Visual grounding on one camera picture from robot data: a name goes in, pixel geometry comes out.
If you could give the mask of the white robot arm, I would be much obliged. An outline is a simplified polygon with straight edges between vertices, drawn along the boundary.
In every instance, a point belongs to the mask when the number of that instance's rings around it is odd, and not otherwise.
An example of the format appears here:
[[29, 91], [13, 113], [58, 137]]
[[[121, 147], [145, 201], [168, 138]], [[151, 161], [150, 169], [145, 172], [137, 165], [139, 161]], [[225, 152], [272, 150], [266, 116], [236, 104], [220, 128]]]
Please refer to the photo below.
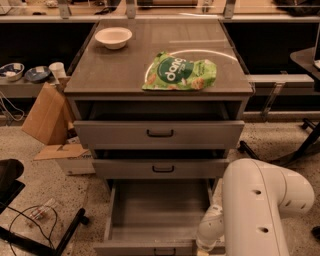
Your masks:
[[226, 256], [290, 256], [281, 220], [308, 212], [314, 190], [301, 174], [256, 159], [233, 161], [222, 180], [222, 204], [208, 208], [196, 233], [197, 256], [219, 238]]

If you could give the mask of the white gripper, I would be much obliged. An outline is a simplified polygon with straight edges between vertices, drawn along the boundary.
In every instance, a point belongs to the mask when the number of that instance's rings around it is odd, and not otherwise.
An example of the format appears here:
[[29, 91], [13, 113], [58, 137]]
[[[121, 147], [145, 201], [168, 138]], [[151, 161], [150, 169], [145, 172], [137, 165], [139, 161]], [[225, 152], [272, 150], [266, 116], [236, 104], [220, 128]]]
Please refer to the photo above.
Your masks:
[[213, 204], [204, 214], [196, 232], [197, 256], [209, 256], [217, 240], [224, 234], [223, 209]]

